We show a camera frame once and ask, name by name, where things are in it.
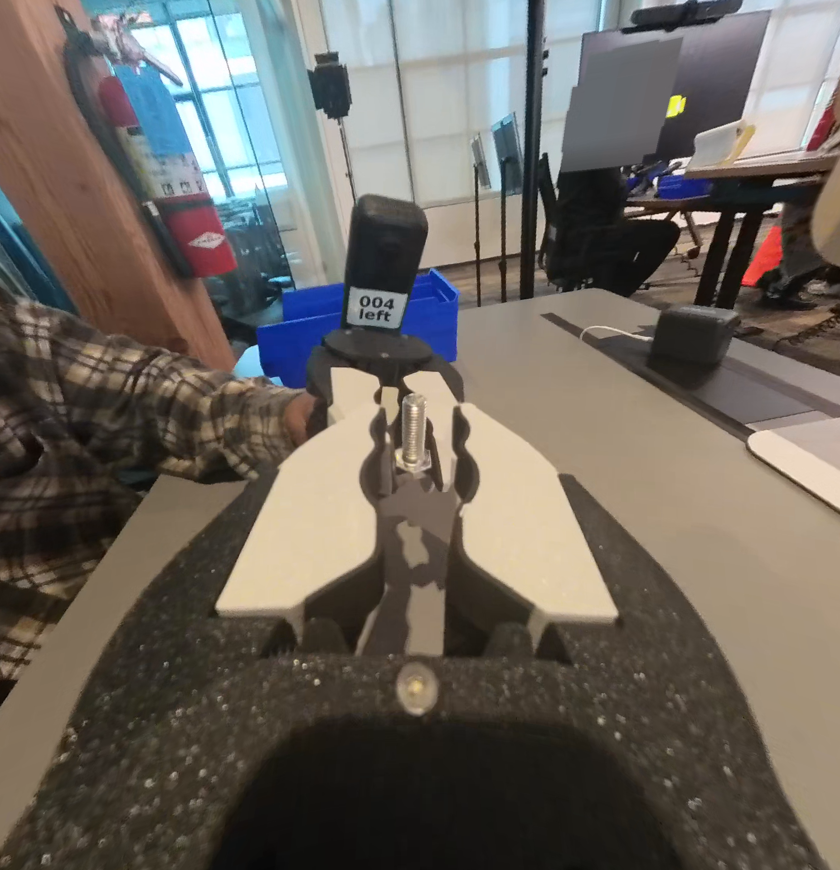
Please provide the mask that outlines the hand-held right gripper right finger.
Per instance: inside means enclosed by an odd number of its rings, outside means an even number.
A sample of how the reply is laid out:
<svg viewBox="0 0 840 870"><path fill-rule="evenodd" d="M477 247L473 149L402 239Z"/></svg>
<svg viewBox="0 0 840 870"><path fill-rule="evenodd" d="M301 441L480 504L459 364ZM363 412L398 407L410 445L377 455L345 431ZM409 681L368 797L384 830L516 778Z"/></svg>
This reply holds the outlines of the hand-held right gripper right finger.
<svg viewBox="0 0 840 870"><path fill-rule="evenodd" d="M555 466L477 406L455 408L450 607L470 625L612 625L619 612Z"/></svg>

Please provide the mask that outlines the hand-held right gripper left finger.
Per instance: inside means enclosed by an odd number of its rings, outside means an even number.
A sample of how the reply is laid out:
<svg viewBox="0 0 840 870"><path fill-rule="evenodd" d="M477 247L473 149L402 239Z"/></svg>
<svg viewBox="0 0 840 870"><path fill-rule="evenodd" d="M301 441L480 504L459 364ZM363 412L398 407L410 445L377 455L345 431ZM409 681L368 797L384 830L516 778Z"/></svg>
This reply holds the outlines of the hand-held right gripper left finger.
<svg viewBox="0 0 840 870"><path fill-rule="evenodd" d="M282 463L216 601L220 617L367 620L384 591L372 490L385 429L367 401Z"/></svg>

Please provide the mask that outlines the slim silver hex bolt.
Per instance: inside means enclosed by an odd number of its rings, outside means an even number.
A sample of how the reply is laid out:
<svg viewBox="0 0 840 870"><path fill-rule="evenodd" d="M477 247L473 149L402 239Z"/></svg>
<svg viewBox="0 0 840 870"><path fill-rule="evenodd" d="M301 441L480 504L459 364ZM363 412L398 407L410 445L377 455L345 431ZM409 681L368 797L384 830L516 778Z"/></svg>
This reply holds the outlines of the slim silver hex bolt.
<svg viewBox="0 0 840 870"><path fill-rule="evenodd" d="M420 474L432 466L427 448L427 402L420 393L403 398L401 408L402 441L394 451L396 466L405 473Z"/></svg>

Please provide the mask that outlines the blue plastic bin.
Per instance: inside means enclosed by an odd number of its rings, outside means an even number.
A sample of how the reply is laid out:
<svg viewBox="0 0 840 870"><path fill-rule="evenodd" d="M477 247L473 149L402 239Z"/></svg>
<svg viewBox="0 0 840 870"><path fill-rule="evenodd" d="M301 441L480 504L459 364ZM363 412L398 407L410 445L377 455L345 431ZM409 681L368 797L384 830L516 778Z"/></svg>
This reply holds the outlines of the blue plastic bin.
<svg viewBox="0 0 840 870"><path fill-rule="evenodd" d="M306 382L306 364L325 335L340 327L343 284L289 290L282 296L282 320L257 329L262 373L288 387ZM424 340L448 362L457 358L459 292L438 271L416 277L403 332Z"/></svg>

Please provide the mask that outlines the person's left hand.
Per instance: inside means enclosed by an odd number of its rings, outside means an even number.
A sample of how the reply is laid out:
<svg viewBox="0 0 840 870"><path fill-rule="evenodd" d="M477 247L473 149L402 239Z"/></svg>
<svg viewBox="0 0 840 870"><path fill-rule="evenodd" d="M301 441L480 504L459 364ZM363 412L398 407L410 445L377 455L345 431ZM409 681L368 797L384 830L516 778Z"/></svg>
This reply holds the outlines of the person's left hand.
<svg viewBox="0 0 840 870"><path fill-rule="evenodd" d="M296 448L303 445L309 438L308 430L316 413L317 398L301 391L286 404L283 412L285 432Z"/></svg>

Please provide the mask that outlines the black office chair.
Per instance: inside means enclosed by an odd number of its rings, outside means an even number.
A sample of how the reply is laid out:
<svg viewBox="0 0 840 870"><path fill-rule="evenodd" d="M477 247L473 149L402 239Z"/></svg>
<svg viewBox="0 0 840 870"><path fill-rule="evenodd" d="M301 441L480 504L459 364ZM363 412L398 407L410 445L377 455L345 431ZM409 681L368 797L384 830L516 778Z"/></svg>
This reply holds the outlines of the black office chair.
<svg viewBox="0 0 840 870"><path fill-rule="evenodd" d="M561 259L562 225L560 221L556 186L549 166L549 155L542 153L538 161L538 192L544 211L544 233L537 253L537 265L544 271L548 284L563 291L563 279L558 260Z"/></svg>

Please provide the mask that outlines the black light panel on stand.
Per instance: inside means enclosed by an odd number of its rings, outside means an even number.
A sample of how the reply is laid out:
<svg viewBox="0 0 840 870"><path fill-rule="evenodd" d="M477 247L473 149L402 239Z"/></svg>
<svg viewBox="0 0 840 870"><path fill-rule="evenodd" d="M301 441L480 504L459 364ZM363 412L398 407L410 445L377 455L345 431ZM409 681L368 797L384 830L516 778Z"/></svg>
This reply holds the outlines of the black light panel on stand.
<svg viewBox="0 0 840 870"><path fill-rule="evenodd" d="M326 51L315 55L316 65L307 71L317 111L322 111L330 120L336 121L343 149L347 178L352 200L356 202L357 194L354 173L349 152L345 118L352 106L352 95L349 84L349 71L340 62L337 51Z"/></svg>

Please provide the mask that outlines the red fire extinguisher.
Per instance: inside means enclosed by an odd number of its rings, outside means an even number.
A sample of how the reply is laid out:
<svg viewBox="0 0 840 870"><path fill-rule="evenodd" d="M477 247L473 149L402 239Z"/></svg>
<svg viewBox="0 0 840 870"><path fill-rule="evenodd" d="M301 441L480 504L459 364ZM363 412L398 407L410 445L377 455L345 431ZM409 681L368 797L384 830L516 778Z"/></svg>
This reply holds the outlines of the red fire extinguisher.
<svg viewBox="0 0 840 870"><path fill-rule="evenodd" d="M114 68L147 64L161 73L165 86L178 89L182 76L141 45L131 32L134 16L99 15L82 29L63 6L54 11L66 38L63 65L74 102L169 265L178 277L191 279L234 271L237 261L194 150L153 155Z"/></svg>

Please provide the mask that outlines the dark grey box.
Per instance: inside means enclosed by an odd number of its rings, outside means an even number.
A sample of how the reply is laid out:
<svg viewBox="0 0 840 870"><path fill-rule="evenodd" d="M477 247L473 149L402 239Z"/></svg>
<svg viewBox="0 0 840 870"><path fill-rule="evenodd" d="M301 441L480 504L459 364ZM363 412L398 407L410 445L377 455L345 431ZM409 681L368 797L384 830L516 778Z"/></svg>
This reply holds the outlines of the dark grey box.
<svg viewBox="0 0 840 870"><path fill-rule="evenodd" d="M653 332L650 359L716 368L741 324L734 310L699 305L663 310Z"/></svg>

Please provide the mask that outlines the person's plaid shirt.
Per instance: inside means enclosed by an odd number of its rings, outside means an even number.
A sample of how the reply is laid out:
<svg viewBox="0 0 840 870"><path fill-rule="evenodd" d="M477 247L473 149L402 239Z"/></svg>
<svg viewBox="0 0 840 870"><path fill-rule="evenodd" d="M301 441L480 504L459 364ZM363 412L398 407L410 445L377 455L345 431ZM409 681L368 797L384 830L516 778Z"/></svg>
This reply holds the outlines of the person's plaid shirt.
<svg viewBox="0 0 840 870"><path fill-rule="evenodd" d="M0 706L140 503L110 477L0 482Z"/></svg>

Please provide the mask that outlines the blue paper tag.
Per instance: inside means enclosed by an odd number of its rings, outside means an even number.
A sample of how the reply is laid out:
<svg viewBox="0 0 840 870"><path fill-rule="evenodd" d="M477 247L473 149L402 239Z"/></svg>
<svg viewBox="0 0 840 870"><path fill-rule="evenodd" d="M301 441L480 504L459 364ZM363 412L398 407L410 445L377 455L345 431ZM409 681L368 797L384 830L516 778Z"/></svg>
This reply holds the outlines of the blue paper tag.
<svg viewBox="0 0 840 870"><path fill-rule="evenodd" d="M119 64L114 71L153 155L164 158L191 153L185 127L161 73L147 64L136 68Z"/></svg>

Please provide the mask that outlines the white metal stand base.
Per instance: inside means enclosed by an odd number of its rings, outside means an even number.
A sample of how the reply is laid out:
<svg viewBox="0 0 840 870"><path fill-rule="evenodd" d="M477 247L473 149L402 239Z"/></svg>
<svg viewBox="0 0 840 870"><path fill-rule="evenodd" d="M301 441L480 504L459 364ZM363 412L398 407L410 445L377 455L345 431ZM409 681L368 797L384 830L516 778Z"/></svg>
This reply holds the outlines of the white metal stand base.
<svg viewBox="0 0 840 870"><path fill-rule="evenodd" d="M747 451L840 514L840 418L752 433Z"/></svg>

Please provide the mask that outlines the white plastic container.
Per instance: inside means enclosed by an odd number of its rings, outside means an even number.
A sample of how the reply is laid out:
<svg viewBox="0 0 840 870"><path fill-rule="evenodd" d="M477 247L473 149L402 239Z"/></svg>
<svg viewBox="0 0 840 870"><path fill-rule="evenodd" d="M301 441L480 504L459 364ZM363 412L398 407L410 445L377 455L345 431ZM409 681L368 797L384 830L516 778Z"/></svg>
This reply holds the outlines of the white plastic container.
<svg viewBox="0 0 840 870"><path fill-rule="evenodd" d="M736 162L756 132L756 125L743 119L721 125L697 134L694 153L687 166L687 173L699 169L728 166Z"/></svg>

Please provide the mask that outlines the wooden pillar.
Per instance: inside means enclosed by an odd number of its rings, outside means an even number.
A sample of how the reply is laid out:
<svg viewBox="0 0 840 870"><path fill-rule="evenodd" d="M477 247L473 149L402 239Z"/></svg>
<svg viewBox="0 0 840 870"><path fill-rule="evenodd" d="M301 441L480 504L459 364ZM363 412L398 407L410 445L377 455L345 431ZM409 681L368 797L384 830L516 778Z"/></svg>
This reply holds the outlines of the wooden pillar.
<svg viewBox="0 0 840 870"><path fill-rule="evenodd" d="M70 92L54 2L0 1L0 188L81 318L222 371L208 292L178 277Z"/></svg>

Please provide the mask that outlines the orange traffic cone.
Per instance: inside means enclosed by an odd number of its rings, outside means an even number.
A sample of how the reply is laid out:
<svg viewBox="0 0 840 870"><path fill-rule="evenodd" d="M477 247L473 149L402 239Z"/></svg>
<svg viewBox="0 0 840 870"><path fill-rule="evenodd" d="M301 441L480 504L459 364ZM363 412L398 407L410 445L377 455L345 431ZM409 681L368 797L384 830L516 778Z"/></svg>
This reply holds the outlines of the orange traffic cone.
<svg viewBox="0 0 840 870"><path fill-rule="evenodd" d="M747 267L741 285L742 287L758 287L759 281L765 273L771 272L780 266L782 260L782 235L781 228L775 223L768 231L766 237L757 246L752 260Z"/></svg>

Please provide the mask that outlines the large black monitor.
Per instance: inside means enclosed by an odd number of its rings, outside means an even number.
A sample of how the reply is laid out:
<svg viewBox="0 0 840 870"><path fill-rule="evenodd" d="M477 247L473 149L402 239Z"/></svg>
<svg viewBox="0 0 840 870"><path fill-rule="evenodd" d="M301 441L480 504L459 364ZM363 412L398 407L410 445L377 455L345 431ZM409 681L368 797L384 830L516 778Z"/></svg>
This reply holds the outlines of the large black monitor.
<svg viewBox="0 0 840 870"><path fill-rule="evenodd" d="M715 24L663 31L623 34L606 29L584 34L580 73L590 59L613 49L657 40L680 40L677 67L665 121L645 164L689 158L697 134L736 122L752 87L771 13L768 10L726 16Z"/></svg>

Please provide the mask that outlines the dark wood office desk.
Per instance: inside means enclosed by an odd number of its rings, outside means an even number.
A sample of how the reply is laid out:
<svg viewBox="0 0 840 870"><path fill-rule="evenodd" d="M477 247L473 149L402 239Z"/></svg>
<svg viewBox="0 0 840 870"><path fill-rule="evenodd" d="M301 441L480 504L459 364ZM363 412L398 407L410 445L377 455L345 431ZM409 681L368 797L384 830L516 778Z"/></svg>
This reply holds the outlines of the dark wood office desk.
<svg viewBox="0 0 840 870"><path fill-rule="evenodd" d="M719 221L709 242L694 305L731 310L752 262L765 215L780 203L793 202L808 187L822 184L840 157L834 151L791 151L724 165L687 169L685 179L711 182L708 195L664 200L640 195L629 205L651 212L709 212Z"/></svg>

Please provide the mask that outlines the black video bar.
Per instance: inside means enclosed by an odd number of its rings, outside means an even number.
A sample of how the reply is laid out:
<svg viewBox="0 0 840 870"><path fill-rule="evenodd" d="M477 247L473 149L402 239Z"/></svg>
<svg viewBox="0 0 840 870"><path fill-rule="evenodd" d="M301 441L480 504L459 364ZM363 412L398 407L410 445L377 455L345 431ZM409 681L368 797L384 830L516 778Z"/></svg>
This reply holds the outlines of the black video bar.
<svg viewBox="0 0 840 870"><path fill-rule="evenodd" d="M623 34L663 31L672 33L687 27L715 24L740 12L743 1L686 1L635 10Z"/></svg>

